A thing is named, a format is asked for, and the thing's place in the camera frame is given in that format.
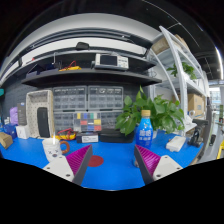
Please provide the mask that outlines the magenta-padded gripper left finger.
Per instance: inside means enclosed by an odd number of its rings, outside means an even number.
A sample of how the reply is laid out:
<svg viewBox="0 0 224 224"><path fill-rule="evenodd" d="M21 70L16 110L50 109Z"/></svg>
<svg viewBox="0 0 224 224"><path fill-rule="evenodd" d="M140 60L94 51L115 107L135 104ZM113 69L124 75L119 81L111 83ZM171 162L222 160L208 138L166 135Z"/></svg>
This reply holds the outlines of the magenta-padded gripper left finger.
<svg viewBox="0 0 224 224"><path fill-rule="evenodd" d="M68 156L59 156L47 164L44 170L76 185L81 185L92 155L92 145L87 145Z"/></svg>

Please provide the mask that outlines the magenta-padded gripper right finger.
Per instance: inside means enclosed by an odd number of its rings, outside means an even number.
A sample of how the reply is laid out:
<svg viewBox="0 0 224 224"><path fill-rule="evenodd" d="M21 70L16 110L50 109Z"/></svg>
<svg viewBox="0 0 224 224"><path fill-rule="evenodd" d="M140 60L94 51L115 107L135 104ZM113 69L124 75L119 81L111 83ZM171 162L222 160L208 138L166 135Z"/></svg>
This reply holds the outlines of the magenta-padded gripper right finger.
<svg viewBox="0 0 224 224"><path fill-rule="evenodd" d="M142 146L135 146L134 156L146 185L182 169L168 155L159 156Z"/></svg>

